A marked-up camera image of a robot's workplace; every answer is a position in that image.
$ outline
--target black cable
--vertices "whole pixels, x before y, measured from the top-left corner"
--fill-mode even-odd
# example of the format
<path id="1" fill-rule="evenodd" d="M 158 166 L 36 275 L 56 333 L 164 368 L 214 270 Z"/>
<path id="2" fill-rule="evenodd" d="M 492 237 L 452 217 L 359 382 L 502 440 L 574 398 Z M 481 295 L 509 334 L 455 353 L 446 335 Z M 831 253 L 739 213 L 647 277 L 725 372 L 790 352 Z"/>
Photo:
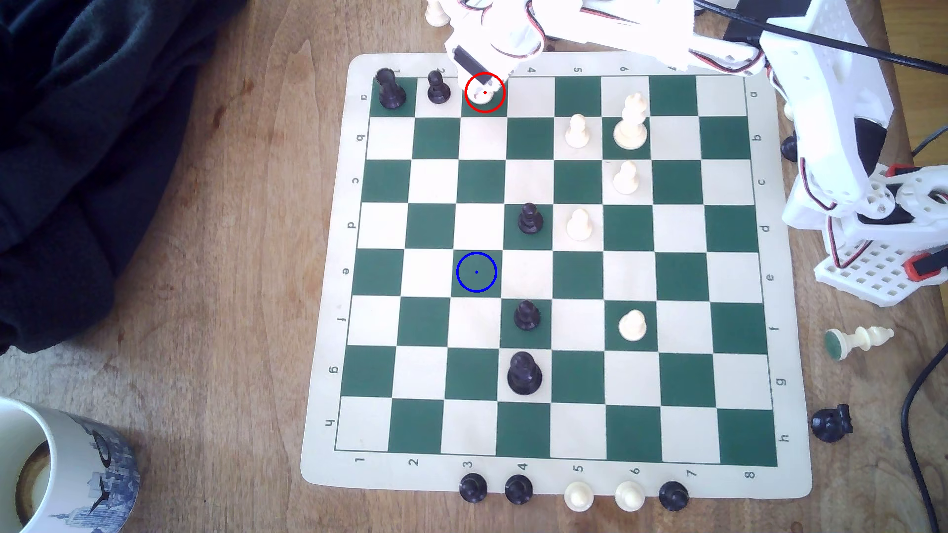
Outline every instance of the black cable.
<path id="1" fill-rule="evenodd" d="M 928 363 L 928 366 L 921 371 L 919 378 L 915 380 L 912 388 L 908 390 L 905 403 L 902 404 L 902 442 L 905 444 L 905 455 L 908 456 L 908 464 L 912 467 L 912 474 L 915 475 L 915 481 L 919 484 L 921 502 L 925 505 L 925 512 L 928 513 L 928 523 L 931 524 L 932 533 L 940 532 L 939 520 L 935 515 L 935 506 L 932 505 L 932 497 L 928 494 L 925 478 L 921 475 L 919 460 L 915 457 L 915 449 L 912 448 L 912 437 L 908 434 L 908 410 L 912 407 L 912 400 L 915 399 L 915 394 L 921 388 L 922 383 L 924 383 L 928 375 L 935 370 L 935 367 L 939 365 L 941 360 L 945 358 L 946 354 L 948 354 L 948 343 L 945 344 L 944 348 L 941 348 L 941 351 L 932 359 L 932 362 Z"/>
<path id="2" fill-rule="evenodd" d="M 847 43 L 846 41 L 839 41 L 829 37 L 823 37 L 822 35 L 814 35 L 805 31 L 797 31 L 796 29 L 776 26 L 766 22 L 758 21 L 756 18 L 749 17 L 743 13 L 734 11 L 733 9 L 722 8 L 721 6 L 712 4 L 706 0 L 694 0 L 694 2 L 696 5 L 702 8 L 705 8 L 709 11 L 714 11 L 715 13 L 723 15 L 729 19 L 748 24 L 765 31 L 770 31 L 771 33 L 776 33 L 777 35 L 783 35 L 784 37 L 806 41 L 808 43 L 813 43 L 814 45 L 836 48 L 837 50 L 843 50 L 844 52 L 860 54 L 874 59 L 900 64 L 902 66 L 917 68 L 919 70 L 927 70 L 929 72 L 935 72 L 938 74 L 948 74 L 948 64 L 935 63 L 934 61 L 903 56 L 901 54 L 870 48 L 869 46 L 855 45 L 853 43 Z"/>

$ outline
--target mug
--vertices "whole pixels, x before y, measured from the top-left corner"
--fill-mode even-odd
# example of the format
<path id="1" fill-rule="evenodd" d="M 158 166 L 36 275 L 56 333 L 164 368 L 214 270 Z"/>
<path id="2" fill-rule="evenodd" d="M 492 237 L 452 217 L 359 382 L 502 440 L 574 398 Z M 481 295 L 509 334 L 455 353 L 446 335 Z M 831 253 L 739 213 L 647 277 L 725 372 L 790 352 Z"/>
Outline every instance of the mug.
<path id="1" fill-rule="evenodd" d="M 0 533 L 116 533 L 138 481 L 112 428 L 0 397 Z"/>

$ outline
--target white square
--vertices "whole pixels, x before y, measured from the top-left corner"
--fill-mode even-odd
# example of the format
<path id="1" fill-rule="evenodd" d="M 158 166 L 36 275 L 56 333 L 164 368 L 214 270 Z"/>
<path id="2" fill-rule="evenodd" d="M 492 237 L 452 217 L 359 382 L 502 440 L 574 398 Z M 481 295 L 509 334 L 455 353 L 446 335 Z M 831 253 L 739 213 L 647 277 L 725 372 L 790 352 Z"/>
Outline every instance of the white square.
<path id="1" fill-rule="evenodd" d="M 767 356 L 715 354 L 714 398 L 719 409 L 770 409 Z"/>
<path id="2" fill-rule="evenodd" d="M 504 203 L 553 203 L 552 159 L 507 159 L 504 174 Z"/>
<path id="3" fill-rule="evenodd" d="M 408 204 L 363 203 L 359 215 L 358 247 L 404 248 L 408 221 Z"/>
<path id="4" fill-rule="evenodd" d="M 744 80 L 740 76 L 696 76 L 698 114 L 702 117 L 747 115 Z"/>
<path id="5" fill-rule="evenodd" d="M 401 301 L 398 296 L 353 295 L 349 309 L 349 344 L 395 346 Z"/>
<path id="6" fill-rule="evenodd" d="M 642 93 L 646 102 L 651 101 L 648 92 L 648 76 L 603 76 L 601 93 L 603 117 L 621 117 L 628 95 Z M 646 108 L 646 116 L 650 114 L 649 105 Z"/>
<path id="7" fill-rule="evenodd" d="M 586 117 L 586 131 L 590 141 L 582 148 L 574 148 L 566 143 L 566 130 L 570 128 L 570 117 L 553 119 L 553 159 L 602 159 L 602 118 Z"/>
<path id="8" fill-rule="evenodd" d="M 556 114 L 555 78 L 510 78 L 507 117 L 552 117 Z"/>
<path id="9" fill-rule="evenodd" d="M 763 303 L 760 261 L 753 252 L 708 252 L 708 296 L 711 302 Z"/>
<path id="10" fill-rule="evenodd" d="M 720 463 L 718 410 L 713 407 L 663 407 L 662 461 Z"/>
<path id="11" fill-rule="evenodd" d="M 606 352 L 606 403 L 662 405 L 657 352 Z"/>
<path id="12" fill-rule="evenodd" d="M 507 118 L 461 118 L 458 158 L 507 159 Z"/>
<path id="13" fill-rule="evenodd" d="M 494 455 L 497 452 L 497 402 L 445 400 L 441 453 Z"/>
<path id="14" fill-rule="evenodd" d="M 703 205 L 652 206 L 655 251 L 707 251 Z"/>
<path id="15" fill-rule="evenodd" d="M 406 248 L 402 296 L 444 298 L 451 294 L 454 253 L 450 249 Z"/>
<path id="16" fill-rule="evenodd" d="M 590 215 L 592 233 L 585 241 L 574 241 L 566 234 L 566 223 L 573 217 L 577 209 L 584 209 Z M 553 249 L 556 251 L 602 251 L 602 204 L 554 204 Z"/>
<path id="17" fill-rule="evenodd" d="M 503 251 L 501 270 L 501 298 L 553 298 L 552 250 L 506 249 Z"/>
<path id="18" fill-rule="evenodd" d="M 454 211 L 454 248 L 503 249 L 503 204 L 458 204 Z"/>
<path id="19" fill-rule="evenodd" d="M 447 348 L 396 346 L 393 398 L 445 399 Z"/>
<path id="20" fill-rule="evenodd" d="M 703 159 L 702 195 L 707 206 L 753 206 L 750 159 Z"/>
<path id="21" fill-rule="evenodd" d="M 391 398 L 343 396 L 339 399 L 336 448 L 386 451 L 391 423 Z"/>
<path id="22" fill-rule="evenodd" d="M 710 354 L 714 352 L 711 336 L 711 303 L 655 303 L 658 351 L 671 354 Z"/>
<path id="23" fill-rule="evenodd" d="M 553 300 L 550 346 L 554 350 L 606 348 L 606 304 L 602 300 Z"/>
<path id="24" fill-rule="evenodd" d="M 606 406 L 592 403 L 550 405 L 550 457 L 606 458 Z"/>
<path id="25" fill-rule="evenodd" d="M 702 135 L 698 117 L 652 117 L 648 120 L 651 158 L 702 158 Z"/>
<path id="26" fill-rule="evenodd" d="M 639 178 L 639 188 L 632 194 L 622 194 L 615 190 L 612 181 L 619 174 L 623 159 L 606 159 L 602 162 L 602 203 L 612 206 L 647 206 L 652 203 L 651 159 L 633 159 L 635 175 Z"/>
<path id="27" fill-rule="evenodd" d="M 606 300 L 656 300 L 655 252 L 604 251 L 602 288 Z"/>
<path id="28" fill-rule="evenodd" d="M 515 401 L 520 403 L 550 403 L 551 401 L 551 381 L 553 380 L 553 351 L 540 350 L 537 348 L 527 348 L 526 352 L 533 356 L 539 370 L 543 374 L 543 380 L 539 388 L 531 395 L 518 395 L 510 390 L 507 383 L 507 371 L 510 370 L 510 358 L 520 350 L 502 348 L 499 360 L 497 362 L 497 400 Z"/>
<path id="29" fill-rule="evenodd" d="M 368 142 L 366 159 L 411 159 L 411 149 L 414 146 L 414 118 L 370 118 Z"/>
<path id="30" fill-rule="evenodd" d="M 451 348 L 500 347 L 501 299 L 451 298 L 447 345 Z"/>

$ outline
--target chessboard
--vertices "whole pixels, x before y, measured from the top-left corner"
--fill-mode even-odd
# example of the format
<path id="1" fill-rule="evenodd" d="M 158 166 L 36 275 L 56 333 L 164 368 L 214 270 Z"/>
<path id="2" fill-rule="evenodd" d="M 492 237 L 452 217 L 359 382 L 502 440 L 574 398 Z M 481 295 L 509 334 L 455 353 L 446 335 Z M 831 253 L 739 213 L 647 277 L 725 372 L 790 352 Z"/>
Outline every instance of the chessboard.
<path id="1" fill-rule="evenodd" d="M 374 76 L 391 68 L 396 109 Z M 427 75 L 452 94 L 435 104 Z M 626 96 L 646 143 L 615 144 Z M 544 53 L 470 104 L 444 53 L 349 68 L 305 435 L 314 484 L 698 498 L 811 490 L 775 92 L 627 52 Z M 588 144 L 564 140 L 586 117 Z M 625 160 L 640 183 L 612 185 Z M 524 203 L 542 230 L 518 227 Z M 592 235 L 566 221 L 589 213 Z M 522 300 L 539 326 L 515 325 Z M 631 342 L 618 322 L 640 310 Z M 513 354 L 538 390 L 515 394 Z"/>

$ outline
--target green square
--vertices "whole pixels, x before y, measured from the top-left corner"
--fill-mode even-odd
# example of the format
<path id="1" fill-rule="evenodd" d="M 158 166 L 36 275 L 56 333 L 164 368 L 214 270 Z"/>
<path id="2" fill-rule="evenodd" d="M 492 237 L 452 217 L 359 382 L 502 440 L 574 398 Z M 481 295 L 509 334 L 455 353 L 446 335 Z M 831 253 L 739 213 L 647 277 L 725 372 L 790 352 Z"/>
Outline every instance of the green square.
<path id="1" fill-rule="evenodd" d="M 367 160 L 362 175 L 362 201 L 409 201 L 410 173 L 411 161 Z"/>
<path id="2" fill-rule="evenodd" d="M 415 119 L 413 159 L 457 159 L 461 119 Z"/>
<path id="3" fill-rule="evenodd" d="M 496 455 L 548 459 L 550 404 L 499 402 Z"/>
<path id="4" fill-rule="evenodd" d="M 603 206 L 602 218 L 605 249 L 655 249 L 651 206 Z"/>
<path id="5" fill-rule="evenodd" d="M 454 204 L 409 204 L 405 248 L 453 248 Z"/>
<path id="6" fill-rule="evenodd" d="M 602 161 L 554 161 L 553 201 L 557 204 L 601 204 Z"/>
<path id="7" fill-rule="evenodd" d="M 450 298 L 403 297 L 398 311 L 400 346 L 447 346 Z"/>
<path id="8" fill-rule="evenodd" d="M 392 399 L 389 452 L 441 453 L 442 400 Z"/>
<path id="9" fill-rule="evenodd" d="M 747 117 L 699 117 L 698 121 L 702 132 L 702 159 L 751 158 Z"/>
<path id="10" fill-rule="evenodd" d="M 446 399 L 497 399 L 497 350 L 447 349 Z"/>
<path id="11" fill-rule="evenodd" d="M 458 203 L 502 204 L 506 167 L 506 161 L 458 161 Z"/>
<path id="12" fill-rule="evenodd" d="M 553 249 L 553 206 L 537 205 L 543 215 L 543 229 L 536 233 L 524 233 L 517 226 L 521 204 L 503 206 L 503 249 Z"/>
<path id="13" fill-rule="evenodd" d="M 775 467 L 774 412 L 718 409 L 718 442 L 722 465 Z"/>
<path id="14" fill-rule="evenodd" d="M 553 352 L 551 397 L 560 403 L 605 403 L 606 370 L 602 352 Z"/>
<path id="15" fill-rule="evenodd" d="M 372 80 L 372 95 L 369 97 L 371 102 L 369 103 L 369 116 L 370 117 L 414 117 L 414 104 L 415 98 L 418 94 L 418 79 L 417 78 L 400 78 L 395 77 L 398 81 L 398 84 L 405 89 L 405 96 L 407 97 L 405 103 L 395 109 L 386 109 L 382 107 L 382 103 L 378 101 L 378 82 L 375 79 Z"/>
<path id="16" fill-rule="evenodd" d="M 489 258 L 484 257 L 482 254 L 487 254 Z M 451 296 L 499 298 L 501 296 L 502 260 L 503 253 L 500 250 L 454 250 L 453 271 L 451 272 Z M 484 292 L 471 292 L 458 283 L 459 276 L 461 277 L 461 282 L 467 285 L 467 288 L 471 290 L 482 290 L 487 286 L 490 286 L 490 288 Z"/>
<path id="17" fill-rule="evenodd" d="M 766 354 L 763 303 L 711 303 L 711 335 L 718 354 Z"/>
<path id="18" fill-rule="evenodd" d="M 556 80 L 556 116 L 602 115 L 602 79 L 599 76 L 559 76 Z"/>
<path id="19" fill-rule="evenodd" d="M 757 251 L 754 206 L 704 206 L 708 251 Z"/>
<path id="20" fill-rule="evenodd" d="M 507 119 L 508 159 L 552 159 L 553 117 Z"/>
<path id="21" fill-rule="evenodd" d="M 394 346 L 346 346 L 339 394 L 392 397 L 394 375 Z"/>
<path id="22" fill-rule="evenodd" d="M 521 300 L 501 301 L 501 348 L 550 348 L 551 303 L 549 300 L 531 300 L 539 309 L 539 325 L 523 331 L 514 324 L 514 311 Z"/>
<path id="23" fill-rule="evenodd" d="M 701 204 L 700 161 L 652 161 L 652 203 Z"/>
<path id="24" fill-rule="evenodd" d="M 661 409 L 658 407 L 607 405 L 606 460 L 661 463 Z"/>
<path id="25" fill-rule="evenodd" d="M 619 320 L 632 309 L 642 311 L 646 318 L 646 333 L 635 341 L 619 335 Z M 633 352 L 655 352 L 658 350 L 658 319 L 655 302 L 619 302 L 606 300 L 606 349 Z"/>
<path id="26" fill-rule="evenodd" d="M 714 407 L 711 354 L 659 354 L 662 405 Z"/>
<path id="27" fill-rule="evenodd" d="M 615 143 L 612 131 L 621 120 L 619 117 L 602 118 L 602 158 L 603 159 L 651 159 L 651 135 L 646 138 L 645 144 L 635 150 L 626 150 Z M 646 117 L 646 129 L 651 131 L 650 121 Z"/>
<path id="28" fill-rule="evenodd" d="M 353 294 L 401 294 L 404 254 L 403 249 L 357 248 L 353 266 Z"/>
<path id="29" fill-rule="evenodd" d="M 656 253 L 659 300 L 708 301 L 708 262 L 704 253 Z"/>
<path id="30" fill-rule="evenodd" d="M 553 297 L 602 300 L 602 252 L 553 252 Z"/>

